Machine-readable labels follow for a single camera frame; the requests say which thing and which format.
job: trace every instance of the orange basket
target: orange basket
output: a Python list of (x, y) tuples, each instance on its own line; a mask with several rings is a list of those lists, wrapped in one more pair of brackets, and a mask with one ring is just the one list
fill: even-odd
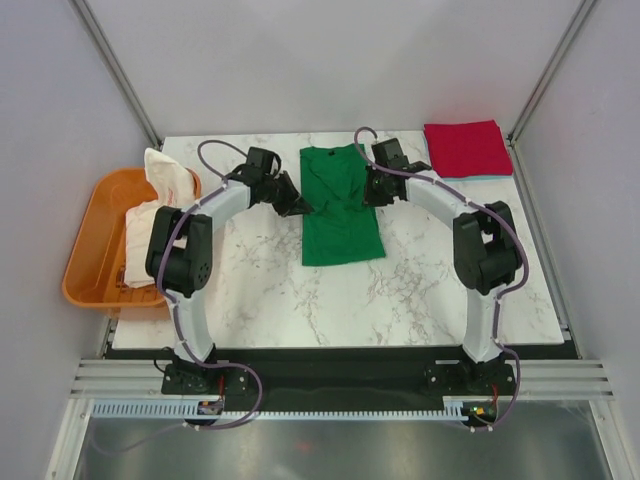
[[(195, 196), (200, 179), (193, 175)], [(164, 305), (155, 285), (130, 288), (124, 283), (125, 215), (158, 195), (144, 168), (123, 168), (104, 177), (91, 195), (62, 281), (64, 296), (79, 307), (117, 313), (123, 307)]]

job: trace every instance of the white towel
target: white towel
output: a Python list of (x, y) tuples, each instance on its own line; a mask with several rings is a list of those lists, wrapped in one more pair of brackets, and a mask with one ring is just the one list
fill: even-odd
[(158, 193), (158, 200), (144, 202), (127, 211), (124, 283), (131, 288), (153, 283), (153, 278), (145, 271), (144, 263), (158, 208), (163, 205), (183, 208), (195, 200), (191, 173), (171, 157), (147, 148), (144, 152), (144, 170), (147, 181)]

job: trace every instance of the table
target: table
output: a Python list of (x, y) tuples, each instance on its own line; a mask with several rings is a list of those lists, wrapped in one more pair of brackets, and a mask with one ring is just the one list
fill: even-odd
[[(410, 162), (429, 162), (420, 131), (379, 132), (397, 137)], [(218, 138), (246, 151), (258, 146), (278, 152), (283, 169), (300, 188), (299, 150), (336, 147), (353, 134), (300, 133), (169, 137), (163, 151), (211, 191), (219, 179), (199, 162), (196, 148)], [(361, 141), (368, 142), (366, 135)], [(222, 172), (242, 163), (220, 145), (204, 147)], [(531, 263), (525, 287), (505, 299), (499, 336), (509, 344), (559, 344), (562, 333), (540, 261), (512, 178), (452, 182), (482, 203), (505, 201)], [(453, 268), (451, 231), (426, 210), (397, 202), (377, 209), (387, 257), (334, 267), (301, 265), (301, 217), (280, 218), (270, 205), (236, 215), (214, 235), (214, 273), (206, 286), (207, 319), (218, 348), (363, 347), (458, 345), (466, 328), (466, 294)], [(115, 349), (173, 345), (168, 314), (124, 309)]]

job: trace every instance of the folded red cloth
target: folded red cloth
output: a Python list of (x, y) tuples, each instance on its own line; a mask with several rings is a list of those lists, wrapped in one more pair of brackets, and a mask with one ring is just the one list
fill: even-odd
[(511, 175), (513, 166), (498, 124), (424, 126), (431, 166), (443, 178)]

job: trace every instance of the folded green fabric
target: folded green fabric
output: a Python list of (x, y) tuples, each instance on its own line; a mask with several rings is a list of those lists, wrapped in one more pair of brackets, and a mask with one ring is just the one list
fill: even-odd
[(385, 256), (375, 209), (362, 205), (365, 165), (354, 145), (300, 150), (302, 196), (314, 208), (302, 221), (302, 265)]

